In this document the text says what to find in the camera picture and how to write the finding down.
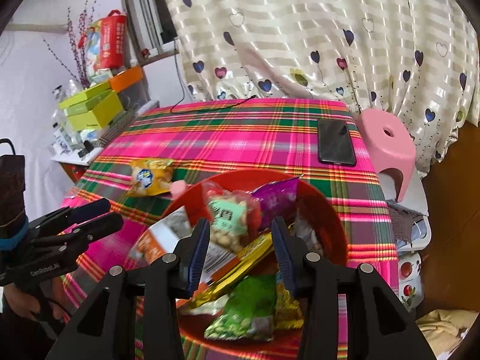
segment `orange box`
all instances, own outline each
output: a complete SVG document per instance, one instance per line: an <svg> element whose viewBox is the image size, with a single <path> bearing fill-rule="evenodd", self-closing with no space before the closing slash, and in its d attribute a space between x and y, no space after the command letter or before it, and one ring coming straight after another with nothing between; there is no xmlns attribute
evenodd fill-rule
<svg viewBox="0 0 480 360"><path fill-rule="evenodd" d="M137 83L143 78L143 71L140 66L127 69L120 74L117 74L114 78L110 79L110 86L115 92L123 91L129 86Z"/></svg>

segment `white heart outline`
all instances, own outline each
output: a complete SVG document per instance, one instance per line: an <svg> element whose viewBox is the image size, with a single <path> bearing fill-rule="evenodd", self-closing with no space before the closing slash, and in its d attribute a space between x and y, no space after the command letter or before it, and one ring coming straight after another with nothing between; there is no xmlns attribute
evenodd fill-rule
<svg viewBox="0 0 480 360"><path fill-rule="evenodd" d="M241 12L230 13L229 14L229 20L230 20L230 23L232 23L232 25L234 27L240 28L243 25L243 23L245 22L245 16Z"/></svg>
<svg viewBox="0 0 480 360"><path fill-rule="evenodd" d="M371 31L368 31L367 29L367 26L365 25L365 22L367 22L367 26L370 27L370 23L371 23ZM368 33L372 33L374 32L375 30L375 22L373 19L367 19L366 17L363 17L362 20L361 20L361 23L362 23L362 26L363 28L365 29L366 32Z"/></svg>
<svg viewBox="0 0 480 360"><path fill-rule="evenodd" d="M445 44L440 43L440 42L437 42L437 44L436 44L435 46L436 46L437 53L438 53L439 56L444 57L444 56L446 56L446 55L448 54L448 47L447 47ZM443 50L443 48L445 48L445 54L442 55L442 53L440 52L440 50L438 49L438 47L441 47L442 50Z"/></svg>

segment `smartphone screen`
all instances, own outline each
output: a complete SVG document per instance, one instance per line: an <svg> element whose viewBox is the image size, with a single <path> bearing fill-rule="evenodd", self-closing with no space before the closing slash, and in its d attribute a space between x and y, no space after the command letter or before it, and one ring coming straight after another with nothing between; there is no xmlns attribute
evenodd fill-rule
<svg viewBox="0 0 480 360"><path fill-rule="evenodd" d="M317 128L318 160L354 167L357 159L347 124L342 120L318 119Z"/></svg>

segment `green label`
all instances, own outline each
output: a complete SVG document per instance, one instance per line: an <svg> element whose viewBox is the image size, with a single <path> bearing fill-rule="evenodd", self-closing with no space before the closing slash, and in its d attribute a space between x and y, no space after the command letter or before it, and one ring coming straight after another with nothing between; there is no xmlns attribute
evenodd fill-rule
<svg viewBox="0 0 480 360"><path fill-rule="evenodd" d="M240 224L240 217L245 212L245 207L226 200L212 200L208 207L214 212L215 218L212 226L219 230L231 231L235 234L244 234L247 227Z"/></svg>

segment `red bowl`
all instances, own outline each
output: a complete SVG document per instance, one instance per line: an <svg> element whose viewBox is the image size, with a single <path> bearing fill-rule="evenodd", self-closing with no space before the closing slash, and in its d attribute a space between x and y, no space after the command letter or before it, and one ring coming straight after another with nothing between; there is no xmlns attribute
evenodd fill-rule
<svg viewBox="0 0 480 360"><path fill-rule="evenodd" d="M268 169L244 169L217 174L210 177L212 180L229 191L241 190L252 191L264 184L273 181L285 180L292 175L280 173ZM185 206L190 223L194 225L198 219L208 218L208 212L203 202L202 184L197 183L186 190L174 200L163 213L163 217L171 214L181 206ZM315 229L317 237L321 239L323 252L334 264L345 265L347 263L347 239L342 223L337 213L325 198L325 196L311 184L300 180L297 190L297 202L301 216ZM249 226L258 227L258 220L249 218ZM275 254L270 254L262 264L252 269L253 275L274 274L278 270ZM200 342L202 345L228 354L240 352L258 352L274 350L282 343L299 338L302 334L300 329L275 330L274 340L270 342L241 339L234 341L208 340L203 337L203 332L212 323L215 316L178 315L178 325L181 333L187 338Z"/></svg>

